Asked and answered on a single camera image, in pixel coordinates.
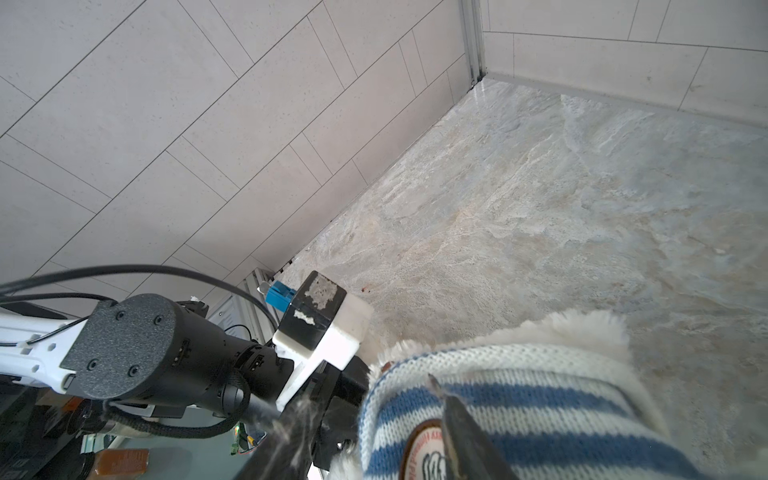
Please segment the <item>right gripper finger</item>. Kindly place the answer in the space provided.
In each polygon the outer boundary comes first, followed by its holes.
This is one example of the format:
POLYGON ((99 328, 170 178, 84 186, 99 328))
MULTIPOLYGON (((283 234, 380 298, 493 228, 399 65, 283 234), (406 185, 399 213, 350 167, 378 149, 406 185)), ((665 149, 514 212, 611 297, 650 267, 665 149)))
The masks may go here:
POLYGON ((463 401, 428 375, 429 389, 442 402, 441 432, 448 479, 518 479, 463 401))

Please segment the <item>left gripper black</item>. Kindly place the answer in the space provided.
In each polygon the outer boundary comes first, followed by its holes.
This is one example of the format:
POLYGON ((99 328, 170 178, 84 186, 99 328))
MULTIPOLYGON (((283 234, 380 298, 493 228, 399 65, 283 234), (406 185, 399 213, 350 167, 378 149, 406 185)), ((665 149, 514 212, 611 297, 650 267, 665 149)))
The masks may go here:
POLYGON ((61 361, 72 395, 103 403, 111 420, 156 436, 209 438, 238 423, 262 435, 237 480, 306 479, 357 439, 367 390, 358 357, 324 362, 288 405, 275 400, 293 371, 270 340, 227 334, 184 305, 141 294, 96 309, 61 361))

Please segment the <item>blue white striped knit sweater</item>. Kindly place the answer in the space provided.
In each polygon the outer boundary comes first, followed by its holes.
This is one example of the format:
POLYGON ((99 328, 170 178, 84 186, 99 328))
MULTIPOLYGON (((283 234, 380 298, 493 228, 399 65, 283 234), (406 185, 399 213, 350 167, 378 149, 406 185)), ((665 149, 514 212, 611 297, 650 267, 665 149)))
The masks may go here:
POLYGON ((551 345, 484 345, 390 361, 358 427, 366 479, 441 479, 448 470, 435 379, 522 479, 698 479, 635 371, 551 345))

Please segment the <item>white teddy bear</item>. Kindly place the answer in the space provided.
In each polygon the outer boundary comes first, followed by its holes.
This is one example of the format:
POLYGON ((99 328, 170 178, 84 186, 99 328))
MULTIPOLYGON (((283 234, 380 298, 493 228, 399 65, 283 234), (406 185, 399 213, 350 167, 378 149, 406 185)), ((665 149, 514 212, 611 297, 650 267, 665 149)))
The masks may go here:
MULTIPOLYGON (((431 351, 516 344, 576 348, 619 361, 635 371, 629 337, 621 317, 605 310, 591 312, 566 310, 552 313, 537 321, 526 321, 511 329, 502 329, 485 336, 453 343, 430 345, 415 340, 400 341, 379 354, 377 361, 370 369, 368 393, 371 383, 386 371, 390 361, 399 361, 431 351)), ((698 469, 701 472, 701 477, 698 479, 704 478, 705 472, 698 469)), ((361 473, 358 437, 352 446, 345 448, 333 458, 328 475, 332 479, 366 479, 361 473)))

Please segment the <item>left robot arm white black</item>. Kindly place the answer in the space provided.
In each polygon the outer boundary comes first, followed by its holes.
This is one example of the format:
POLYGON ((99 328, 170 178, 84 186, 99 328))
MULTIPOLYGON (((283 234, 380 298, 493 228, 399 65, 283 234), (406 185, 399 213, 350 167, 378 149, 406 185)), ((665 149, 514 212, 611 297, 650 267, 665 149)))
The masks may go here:
POLYGON ((242 479, 303 479, 357 437, 366 392, 358 349, 373 315, 339 291, 296 293, 271 339, 242 339, 199 301, 141 294, 101 301, 84 319, 5 315, 1 371, 82 398, 100 431, 208 439, 234 434, 242 479))

